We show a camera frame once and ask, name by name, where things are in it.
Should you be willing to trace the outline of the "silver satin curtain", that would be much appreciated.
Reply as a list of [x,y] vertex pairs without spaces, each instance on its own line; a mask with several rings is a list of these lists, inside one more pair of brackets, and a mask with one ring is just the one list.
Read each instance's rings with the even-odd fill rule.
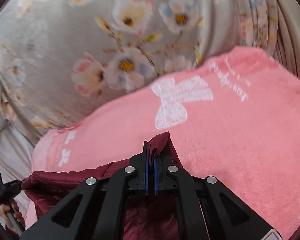
[[0,172],[4,182],[31,174],[34,147],[42,136],[31,124],[33,111],[5,95],[0,84]]

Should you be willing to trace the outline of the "grey floral bedsheet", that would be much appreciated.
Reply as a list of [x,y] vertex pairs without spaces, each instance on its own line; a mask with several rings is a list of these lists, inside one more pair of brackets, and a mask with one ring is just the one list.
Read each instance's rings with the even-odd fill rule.
[[277,0],[6,0],[1,107],[31,141],[234,46],[272,54]]

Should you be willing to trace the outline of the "pink fleece blanket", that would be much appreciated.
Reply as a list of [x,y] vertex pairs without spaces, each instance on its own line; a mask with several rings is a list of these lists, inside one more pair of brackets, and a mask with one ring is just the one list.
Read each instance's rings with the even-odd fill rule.
[[168,132],[183,167],[217,177],[283,239],[300,225],[300,79],[264,51],[234,48],[50,130],[32,170],[117,163]]

